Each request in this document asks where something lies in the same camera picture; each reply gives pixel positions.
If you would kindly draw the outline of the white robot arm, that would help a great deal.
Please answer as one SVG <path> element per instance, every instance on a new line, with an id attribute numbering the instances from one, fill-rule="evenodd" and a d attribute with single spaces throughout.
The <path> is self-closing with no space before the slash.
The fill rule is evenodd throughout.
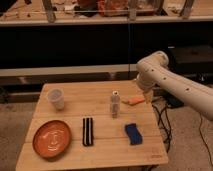
<path id="1" fill-rule="evenodd" d="M 169 71 L 168 64 L 168 56 L 163 51 L 139 60 L 136 65 L 138 87 L 143 93 L 148 93 L 158 85 L 213 121 L 213 89 Z"/>

